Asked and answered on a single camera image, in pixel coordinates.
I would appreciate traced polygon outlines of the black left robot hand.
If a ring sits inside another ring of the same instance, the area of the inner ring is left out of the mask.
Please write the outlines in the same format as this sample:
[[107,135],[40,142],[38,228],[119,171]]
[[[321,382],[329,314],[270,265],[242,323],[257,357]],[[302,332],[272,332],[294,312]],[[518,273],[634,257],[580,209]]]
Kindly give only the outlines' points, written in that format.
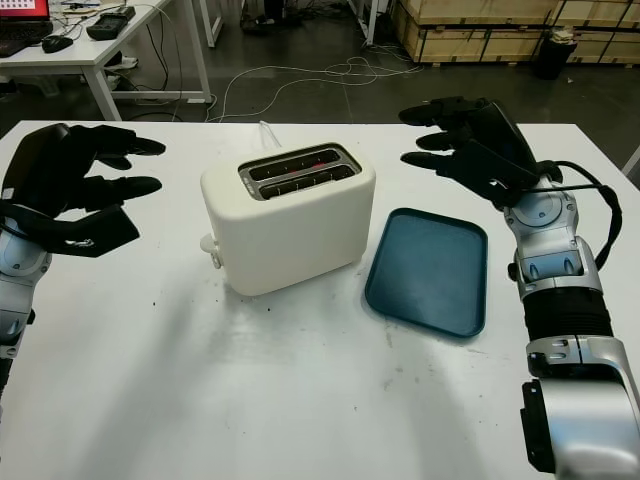
[[132,167],[131,155],[159,156],[165,151],[164,144],[130,129],[49,125],[18,144],[2,182],[1,199],[52,219],[73,209],[92,212],[121,206],[159,190],[161,182],[146,176],[91,176],[93,164],[124,171]]

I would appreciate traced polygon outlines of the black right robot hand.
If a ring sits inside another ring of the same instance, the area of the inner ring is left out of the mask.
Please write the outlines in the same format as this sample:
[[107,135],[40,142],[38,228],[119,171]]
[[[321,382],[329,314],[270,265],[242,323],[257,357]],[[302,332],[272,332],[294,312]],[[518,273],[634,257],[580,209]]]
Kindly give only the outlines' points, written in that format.
[[512,165],[530,172],[536,170],[536,160],[524,136],[495,101],[462,96],[438,98],[404,109],[398,117],[410,126],[440,129],[416,140],[424,151],[461,154],[475,141]]

